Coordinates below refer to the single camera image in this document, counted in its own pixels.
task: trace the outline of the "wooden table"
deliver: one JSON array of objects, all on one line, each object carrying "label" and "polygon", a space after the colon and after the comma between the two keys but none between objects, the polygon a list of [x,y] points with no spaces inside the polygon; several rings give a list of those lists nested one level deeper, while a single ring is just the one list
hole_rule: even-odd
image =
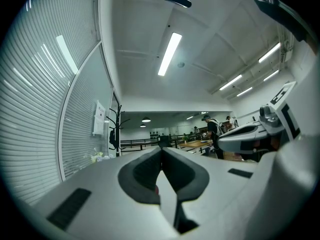
[{"label": "wooden table", "polygon": [[187,143],[181,143],[178,146],[179,146],[179,149],[181,149],[181,147],[184,147],[183,150],[186,150],[185,148],[195,149],[195,151],[197,153],[201,154],[202,153],[202,149],[204,147],[208,148],[213,143],[211,139],[206,140],[206,143],[201,143],[202,141],[203,140],[190,141],[190,142],[187,142]]}]

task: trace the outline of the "black coat rack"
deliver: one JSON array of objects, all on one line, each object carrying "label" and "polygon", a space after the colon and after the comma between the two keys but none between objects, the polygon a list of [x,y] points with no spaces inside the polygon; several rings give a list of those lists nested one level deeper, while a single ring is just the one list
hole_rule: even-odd
[{"label": "black coat rack", "polygon": [[109,147],[109,149],[110,150],[116,150],[115,155],[117,157],[120,156],[119,155],[119,149],[121,149],[121,150],[125,149],[125,147],[124,148],[120,148],[119,147],[119,144],[120,144],[120,140],[119,140],[119,133],[120,132],[119,131],[121,129],[123,129],[123,128],[121,128],[121,125],[130,120],[130,119],[125,120],[125,121],[123,121],[122,123],[119,124],[121,107],[122,107],[122,105],[118,105],[118,112],[116,112],[112,108],[110,108],[110,110],[113,111],[115,113],[115,115],[116,115],[116,120],[115,121],[113,121],[111,118],[106,116],[106,118],[108,118],[110,121],[112,121],[114,123],[114,127],[109,126],[109,128],[115,130],[115,143],[111,143],[114,146],[114,148]]}]

